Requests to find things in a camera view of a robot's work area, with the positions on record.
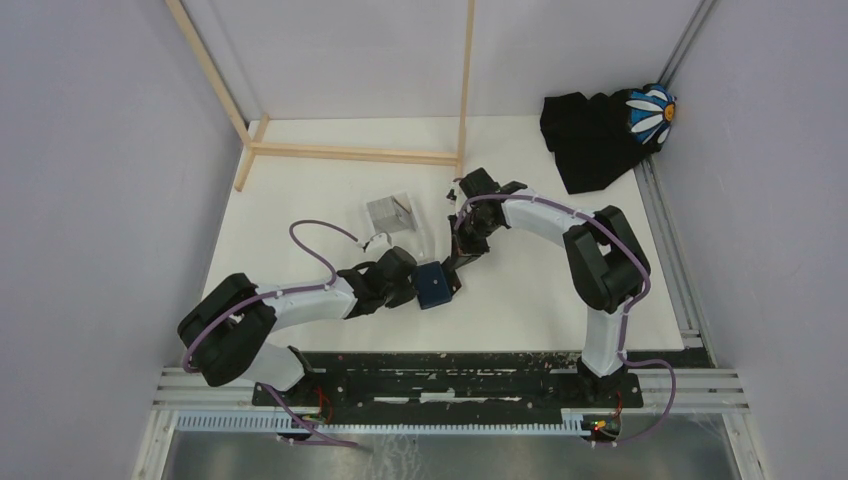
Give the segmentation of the blue leather card holder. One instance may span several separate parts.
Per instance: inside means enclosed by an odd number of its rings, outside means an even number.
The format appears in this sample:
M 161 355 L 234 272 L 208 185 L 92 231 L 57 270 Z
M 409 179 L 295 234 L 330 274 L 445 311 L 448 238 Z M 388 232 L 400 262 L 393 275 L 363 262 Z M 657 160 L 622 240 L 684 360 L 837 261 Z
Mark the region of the blue leather card holder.
M 440 262 L 418 265 L 412 275 L 416 298 L 421 310 L 432 309 L 452 301 L 462 288 L 455 271 L 446 269 Z

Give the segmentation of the clear plastic card box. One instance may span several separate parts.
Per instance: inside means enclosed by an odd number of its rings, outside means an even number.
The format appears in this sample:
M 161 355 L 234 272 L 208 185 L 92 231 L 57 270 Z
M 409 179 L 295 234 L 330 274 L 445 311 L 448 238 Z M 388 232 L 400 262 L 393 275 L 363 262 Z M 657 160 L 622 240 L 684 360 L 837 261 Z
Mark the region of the clear plastic card box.
M 411 223 L 404 230 L 390 234 L 393 244 L 404 248 L 419 264 L 435 261 L 434 235 L 418 199 L 406 191 L 395 192 L 392 197 L 409 213 Z

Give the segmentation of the silver credit card stack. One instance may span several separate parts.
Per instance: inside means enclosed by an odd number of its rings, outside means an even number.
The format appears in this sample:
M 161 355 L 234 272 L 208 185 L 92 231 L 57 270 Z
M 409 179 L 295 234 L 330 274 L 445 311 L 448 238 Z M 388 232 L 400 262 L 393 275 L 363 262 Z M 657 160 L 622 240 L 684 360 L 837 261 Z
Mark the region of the silver credit card stack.
M 368 201 L 365 208 L 376 233 L 393 234 L 416 230 L 412 205 L 405 194 Z

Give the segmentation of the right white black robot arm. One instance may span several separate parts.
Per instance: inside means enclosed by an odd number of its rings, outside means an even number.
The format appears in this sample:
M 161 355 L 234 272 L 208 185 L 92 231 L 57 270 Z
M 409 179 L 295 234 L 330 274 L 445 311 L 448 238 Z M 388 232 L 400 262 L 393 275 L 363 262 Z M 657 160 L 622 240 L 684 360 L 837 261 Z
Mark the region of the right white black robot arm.
M 612 401 L 627 373 L 624 340 L 630 310 L 650 288 L 650 264 L 622 210 L 592 213 L 537 194 L 526 184 L 501 185 L 483 168 L 452 181 L 447 194 L 451 252 L 441 268 L 453 290 L 459 268 L 488 253 L 500 228 L 519 229 L 562 248 L 572 284 L 587 312 L 577 363 L 577 392 L 591 408 Z

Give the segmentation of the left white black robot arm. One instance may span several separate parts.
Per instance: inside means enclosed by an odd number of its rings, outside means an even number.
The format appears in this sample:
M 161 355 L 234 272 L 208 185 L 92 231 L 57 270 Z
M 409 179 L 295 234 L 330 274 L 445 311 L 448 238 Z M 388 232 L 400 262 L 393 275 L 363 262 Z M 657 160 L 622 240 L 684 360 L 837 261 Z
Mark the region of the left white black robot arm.
M 266 286 L 243 273 L 227 276 L 178 325 L 186 348 L 183 369 L 210 387 L 249 380 L 276 389 L 291 406 L 307 404 L 315 391 L 310 367 L 293 346 L 269 336 L 314 321 L 348 320 L 403 305 L 416 296 L 412 255 L 392 247 L 313 285 Z

